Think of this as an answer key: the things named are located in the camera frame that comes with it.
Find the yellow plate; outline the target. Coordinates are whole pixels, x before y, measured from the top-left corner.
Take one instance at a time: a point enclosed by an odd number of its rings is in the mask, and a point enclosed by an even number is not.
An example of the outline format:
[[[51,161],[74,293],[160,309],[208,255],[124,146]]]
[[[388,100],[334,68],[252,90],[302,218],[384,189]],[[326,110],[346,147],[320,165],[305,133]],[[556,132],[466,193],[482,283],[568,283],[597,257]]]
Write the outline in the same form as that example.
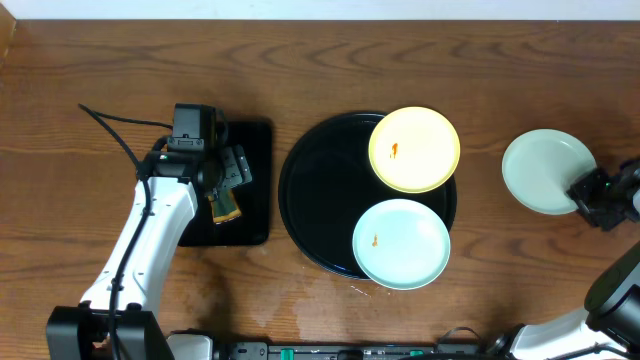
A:
[[[443,185],[460,156],[460,139],[452,123],[425,107],[405,107],[385,115],[368,144],[376,176],[403,193],[424,193]]]

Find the pale green plate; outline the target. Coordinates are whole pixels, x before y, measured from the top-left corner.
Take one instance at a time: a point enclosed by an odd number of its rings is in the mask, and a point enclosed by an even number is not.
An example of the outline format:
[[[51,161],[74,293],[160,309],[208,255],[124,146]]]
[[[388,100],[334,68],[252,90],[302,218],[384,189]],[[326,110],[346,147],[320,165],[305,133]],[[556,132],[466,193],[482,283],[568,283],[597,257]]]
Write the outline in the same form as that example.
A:
[[[514,139],[502,159],[510,193],[525,207],[545,215],[577,210],[567,191],[596,168],[591,151],[576,137],[555,129],[537,129]]]

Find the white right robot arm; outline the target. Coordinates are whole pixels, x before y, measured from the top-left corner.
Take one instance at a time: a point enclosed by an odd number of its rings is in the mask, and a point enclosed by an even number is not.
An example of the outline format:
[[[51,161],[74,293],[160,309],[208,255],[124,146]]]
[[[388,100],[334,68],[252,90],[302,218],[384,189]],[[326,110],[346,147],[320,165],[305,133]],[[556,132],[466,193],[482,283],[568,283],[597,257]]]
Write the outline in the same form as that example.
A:
[[[593,227],[605,231],[639,219],[639,161],[615,175],[580,159],[568,145],[511,143],[502,163],[511,193],[541,210],[543,191],[557,188]],[[639,248],[633,246],[589,289],[583,308],[553,321],[526,325],[494,342],[438,341],[409,346],[276,346],[237,342],[219,359],[636,359],[639,356]]]

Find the light blue plate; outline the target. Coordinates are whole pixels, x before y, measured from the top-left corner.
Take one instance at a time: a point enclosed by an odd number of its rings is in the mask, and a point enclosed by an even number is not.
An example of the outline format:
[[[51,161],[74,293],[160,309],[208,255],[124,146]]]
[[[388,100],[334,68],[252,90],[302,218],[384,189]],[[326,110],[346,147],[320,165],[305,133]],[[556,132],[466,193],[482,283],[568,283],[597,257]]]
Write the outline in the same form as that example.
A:
[[[352,236],[356,263],[371,280],[394,290],[414,290],[446,268],[451,240],[443,220],[429,207],[391,199],[369,208]]]

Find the green and yellow sponge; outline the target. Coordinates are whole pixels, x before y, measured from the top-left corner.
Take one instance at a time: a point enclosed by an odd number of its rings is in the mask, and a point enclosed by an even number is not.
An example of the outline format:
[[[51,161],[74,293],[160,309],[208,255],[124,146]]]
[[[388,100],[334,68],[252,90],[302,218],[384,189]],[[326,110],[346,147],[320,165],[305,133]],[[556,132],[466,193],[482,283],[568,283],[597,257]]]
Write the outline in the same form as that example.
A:
[[[215,224],[229,222],[242,216],[242,211],[232,190],[221,190],[221,204],[212,206],[212,218]]]

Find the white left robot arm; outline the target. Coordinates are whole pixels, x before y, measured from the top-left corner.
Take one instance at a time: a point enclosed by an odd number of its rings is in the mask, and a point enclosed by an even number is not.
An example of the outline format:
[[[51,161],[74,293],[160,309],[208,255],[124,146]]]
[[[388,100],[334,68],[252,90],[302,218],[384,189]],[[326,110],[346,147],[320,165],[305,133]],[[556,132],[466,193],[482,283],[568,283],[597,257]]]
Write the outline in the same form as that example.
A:
[[[101,274],[75,307],[57,306],[46,325],[53,359],[96,359],[103,340],[115,359],[211,359],[214,340],[165,336],[156,320],[179,240],[223,178],[212,140],[170,136],[139,165],[127,222]]]

